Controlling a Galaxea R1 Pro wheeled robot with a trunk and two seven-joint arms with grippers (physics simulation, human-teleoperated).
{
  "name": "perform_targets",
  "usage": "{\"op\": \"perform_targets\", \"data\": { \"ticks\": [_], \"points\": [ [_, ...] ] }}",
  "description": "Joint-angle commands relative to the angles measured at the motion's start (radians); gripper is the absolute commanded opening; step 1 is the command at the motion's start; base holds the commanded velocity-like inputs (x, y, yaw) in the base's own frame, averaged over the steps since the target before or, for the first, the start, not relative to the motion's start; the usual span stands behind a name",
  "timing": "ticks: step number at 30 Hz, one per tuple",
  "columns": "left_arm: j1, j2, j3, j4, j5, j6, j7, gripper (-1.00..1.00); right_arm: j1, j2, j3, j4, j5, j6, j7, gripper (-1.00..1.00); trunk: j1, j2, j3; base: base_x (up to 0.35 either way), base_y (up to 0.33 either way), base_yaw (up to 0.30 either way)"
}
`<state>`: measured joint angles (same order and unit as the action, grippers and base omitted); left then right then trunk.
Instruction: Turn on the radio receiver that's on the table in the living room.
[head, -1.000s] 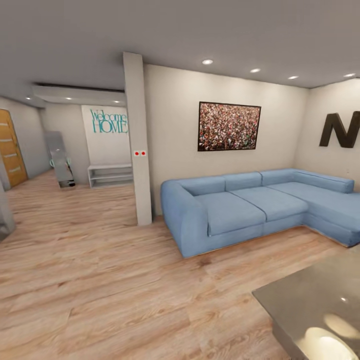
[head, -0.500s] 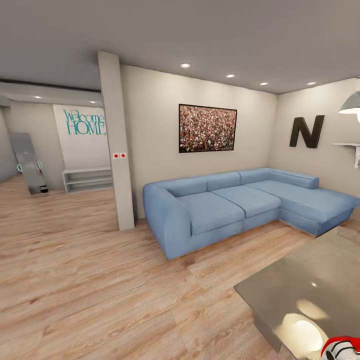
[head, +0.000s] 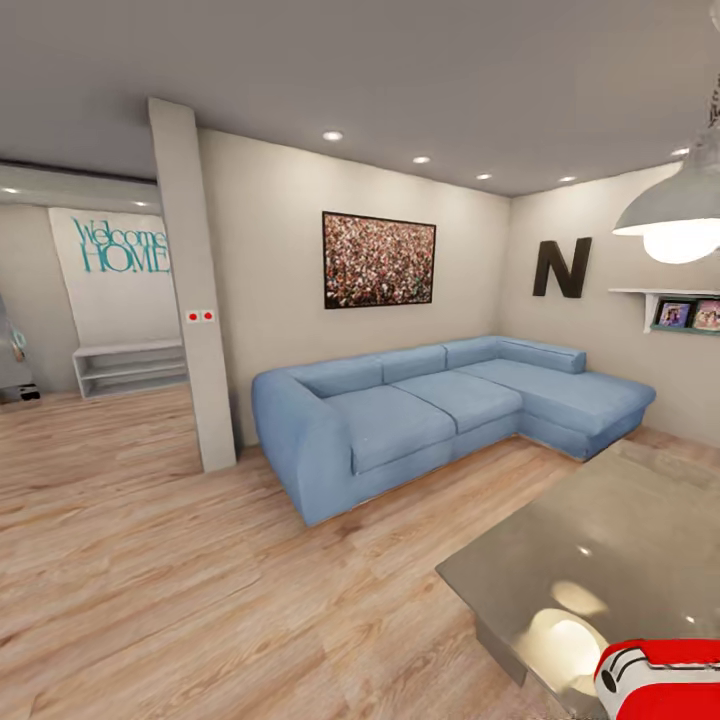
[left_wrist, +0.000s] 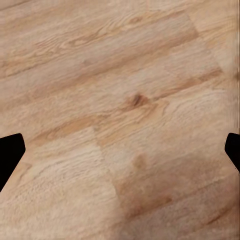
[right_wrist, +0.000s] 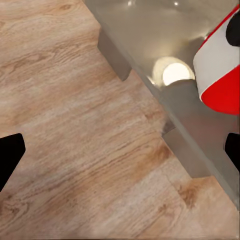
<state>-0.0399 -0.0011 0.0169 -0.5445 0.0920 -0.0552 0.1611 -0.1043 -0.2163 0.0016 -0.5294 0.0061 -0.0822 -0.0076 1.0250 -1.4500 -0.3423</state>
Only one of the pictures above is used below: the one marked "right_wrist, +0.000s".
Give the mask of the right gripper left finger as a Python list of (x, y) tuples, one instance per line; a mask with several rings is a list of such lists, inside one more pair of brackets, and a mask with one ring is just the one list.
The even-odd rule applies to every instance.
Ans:
[(21, 133), (0, 138), (0, 192), (26, 151)]

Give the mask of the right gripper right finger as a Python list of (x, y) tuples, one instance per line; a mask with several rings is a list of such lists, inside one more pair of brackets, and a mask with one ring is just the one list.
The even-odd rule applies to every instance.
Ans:
[(224, 150), (240, 172), (240, 134), (229, 133)]

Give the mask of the radio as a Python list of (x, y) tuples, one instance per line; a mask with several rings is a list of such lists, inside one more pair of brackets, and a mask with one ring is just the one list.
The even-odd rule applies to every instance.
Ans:
[(199, 99), (240, 115), (240, 4), (205, 39), (193, 60)]

